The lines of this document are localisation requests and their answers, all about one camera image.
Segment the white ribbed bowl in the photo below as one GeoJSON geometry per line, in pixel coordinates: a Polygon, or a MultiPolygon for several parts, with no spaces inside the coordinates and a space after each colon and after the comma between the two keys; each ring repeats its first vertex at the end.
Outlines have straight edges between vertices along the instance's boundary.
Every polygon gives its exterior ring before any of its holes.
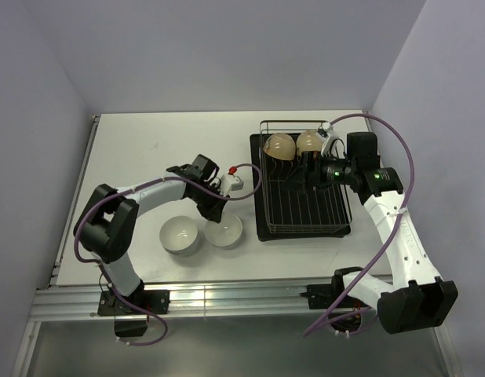
{"type": "Polygon", "coordinates": [[[204,228],[207,241],[215,247],[229,248],[236,244],[243,234],[243,224],[234,214],[223,213],[221,221],[208,221],[204,228]]]}

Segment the beige bowl with leaf pattern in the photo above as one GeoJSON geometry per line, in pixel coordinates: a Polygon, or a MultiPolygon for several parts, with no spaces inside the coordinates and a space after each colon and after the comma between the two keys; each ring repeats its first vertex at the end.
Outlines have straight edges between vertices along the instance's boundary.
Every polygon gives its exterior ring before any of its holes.
{"type": "Polygon", "coordinates": [[[297,156],[303,152],[320,152],[323,143],[324,138],[316,130],[306,130],[296,140],[297,156]]]}

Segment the white bowl with grey rim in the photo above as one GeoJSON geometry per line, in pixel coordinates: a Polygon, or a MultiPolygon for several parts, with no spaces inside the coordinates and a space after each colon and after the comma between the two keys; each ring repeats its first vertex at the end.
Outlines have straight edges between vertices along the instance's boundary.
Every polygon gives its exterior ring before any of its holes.
{"type": "Polygon", "coordinates": [[[199,228],[194,219],[176,216],[162,225],[159,241],[163,249],[170,254],[194,254],[199,245],[199,228]]]}

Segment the beige speckled bowl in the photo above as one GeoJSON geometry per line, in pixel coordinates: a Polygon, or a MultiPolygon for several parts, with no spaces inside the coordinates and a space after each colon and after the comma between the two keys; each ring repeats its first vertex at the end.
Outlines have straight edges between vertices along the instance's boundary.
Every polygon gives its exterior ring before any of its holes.
{"type": "Polygon", "coordinates": [[[264,143],[263,152],[273,159],[292,161],[296,155],[296,144],[289,134],[277,133],[264,143]]]}

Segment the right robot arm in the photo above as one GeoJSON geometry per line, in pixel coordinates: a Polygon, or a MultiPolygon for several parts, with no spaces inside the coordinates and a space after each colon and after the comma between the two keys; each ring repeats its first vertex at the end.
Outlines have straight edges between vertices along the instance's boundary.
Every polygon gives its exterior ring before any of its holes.
{"type": "Polygon", "coordinates": [[[389,334],[441,326],[458,289],[442,278],[418,238],[407,210],[411,189],[403,187],[394,169],[381,167],[375,134],[350,133],[342,159],[331,155],[338,139],[329,134],[321,150],[302,149],[297,179],[307,189],[348,186],[369,214],[382,247],[364,268],[335,272],[330,289],[333,302],[304,334],[332,324],[330,314],[355,299],[375,310],[389,334]]]}

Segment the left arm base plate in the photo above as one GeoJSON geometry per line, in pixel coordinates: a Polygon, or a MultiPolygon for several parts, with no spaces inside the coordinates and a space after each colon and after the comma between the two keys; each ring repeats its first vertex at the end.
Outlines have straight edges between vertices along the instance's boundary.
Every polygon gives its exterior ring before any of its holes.
{"type": "MultiPolygon", "coordinates": [[[[133,297],[125,297],[125,300],[150,313],[167,314],[170,292],[168,290],[145,290],[133,297]]],[[[100,294],[100,302],[97,309],[99,317],[121,317],[135,314],[141,314],[141,312],[125,304],[117,298],[113,291],[104,291],[100,294]]]]}

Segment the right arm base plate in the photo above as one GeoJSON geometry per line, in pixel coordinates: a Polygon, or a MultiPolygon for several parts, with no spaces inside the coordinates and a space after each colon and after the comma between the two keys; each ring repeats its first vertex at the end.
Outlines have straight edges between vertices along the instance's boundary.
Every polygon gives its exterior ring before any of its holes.
{"type": "MultiPolygon", "coordinates": [[[[329,308],[343,290],[335,287],[333,284],[309,284],[305,291],[300,293],[302,298],[308,301],[309,309],[327,309],[329,308]]],[[[371,308],[376,309],[377,306],[372,306],[354,296],[356,290],[352,289],[337,305],[339,309],[362,309],[371,308]]]]}

